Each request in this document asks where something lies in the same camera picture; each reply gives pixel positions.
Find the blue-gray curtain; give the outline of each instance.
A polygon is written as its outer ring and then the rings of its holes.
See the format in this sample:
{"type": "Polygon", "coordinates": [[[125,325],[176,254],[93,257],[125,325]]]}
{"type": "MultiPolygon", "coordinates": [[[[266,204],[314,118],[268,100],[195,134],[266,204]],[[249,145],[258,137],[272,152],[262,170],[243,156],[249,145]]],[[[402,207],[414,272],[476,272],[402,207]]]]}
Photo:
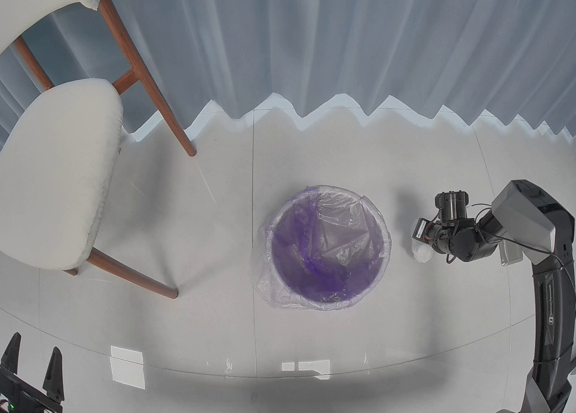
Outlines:
{"type": "MultiPolygon", "coordinates": [[[[487,109],[576,134],[574,0],[113,1],[184,128],[211,99],[239,118],[277,92],[305,116],[348,93],[366,114],[391,94],[426,117],[445,104],[469,124],[487,109]]],[[[128,69],[80,5],[24,38],[56,84],[128,69]]],[[[0,143],[38,94],[0,55],[0,143]]],[[[130,132],[155,111],[138,84],[123,103],[130,132]]]]}

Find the cylindrical motor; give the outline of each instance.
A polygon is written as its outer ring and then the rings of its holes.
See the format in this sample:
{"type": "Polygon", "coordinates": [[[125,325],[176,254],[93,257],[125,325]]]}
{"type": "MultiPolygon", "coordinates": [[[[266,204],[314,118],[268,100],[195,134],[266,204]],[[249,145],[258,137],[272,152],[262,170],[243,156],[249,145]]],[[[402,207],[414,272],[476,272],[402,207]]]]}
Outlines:
{"type": "Polygon", "coordinates": [[[440,223],[443,227],[456,226],[459,219],[467,217],[468,194],[465,191],[439,193],[434,202],[440,210],[440,223]]]}

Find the tile floor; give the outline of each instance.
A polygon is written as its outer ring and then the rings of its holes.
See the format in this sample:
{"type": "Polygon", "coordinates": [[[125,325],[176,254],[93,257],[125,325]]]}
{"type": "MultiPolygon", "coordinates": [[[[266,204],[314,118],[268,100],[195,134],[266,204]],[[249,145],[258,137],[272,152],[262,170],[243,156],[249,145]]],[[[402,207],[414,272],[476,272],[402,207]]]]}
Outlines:
{"type": "Polygon", "coordinates": [[[22,333],[24,379],[41,385],[57,345],[65,411],[520,409],[534,339],[529,263],[502,268],[496,253],[419,264],[410,230],[442,190],[489,203],[519,177],[576,213],[572,138],[488,113],[472,127],[447,109],[428,120],[393,98],[366,117],[343,95],[304,119],[276,95],[241,120],[209,104],[187,133],[194,158],[163,122],[124,140],[96,240],[177,286],[176,301],[88,264],[71,277],[0,257],[0,344],[22,333]],[[252,238],[315,184],[372,200],[392,235],[390,264],[350,309],[269,308],[248,276],[252,238]],[[112,380],[112,346],[142,353],[145,389],[112,380]]]}

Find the plastic bag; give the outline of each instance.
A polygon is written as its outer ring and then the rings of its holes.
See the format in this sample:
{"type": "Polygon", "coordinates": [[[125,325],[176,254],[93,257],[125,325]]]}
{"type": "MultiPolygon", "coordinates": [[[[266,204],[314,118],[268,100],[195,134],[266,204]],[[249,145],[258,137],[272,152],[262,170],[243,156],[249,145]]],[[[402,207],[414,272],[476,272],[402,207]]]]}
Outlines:
{"type": "Polygon", "coordinates": [[[308,187],[260,228],[250,275],[273,308],[349,308],[376,287],[391,248],[384,218],[368,198],[308,187]]]}

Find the white label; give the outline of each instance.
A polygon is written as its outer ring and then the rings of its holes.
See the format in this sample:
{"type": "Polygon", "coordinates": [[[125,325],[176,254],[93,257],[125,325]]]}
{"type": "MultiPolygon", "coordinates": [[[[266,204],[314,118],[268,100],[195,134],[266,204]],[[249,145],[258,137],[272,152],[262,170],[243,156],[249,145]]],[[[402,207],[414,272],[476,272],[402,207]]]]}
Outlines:
{"type": "Polygon", "coordinates": [[[426,227],[426,221],[424,219],[422,219],[422,222],[420,223],[420,227],[418,228],[418,232],[416,233],[416,236],[418,238],[420,238],[422,236],[422,232],[424,232],[425,227],[426,227]]]}

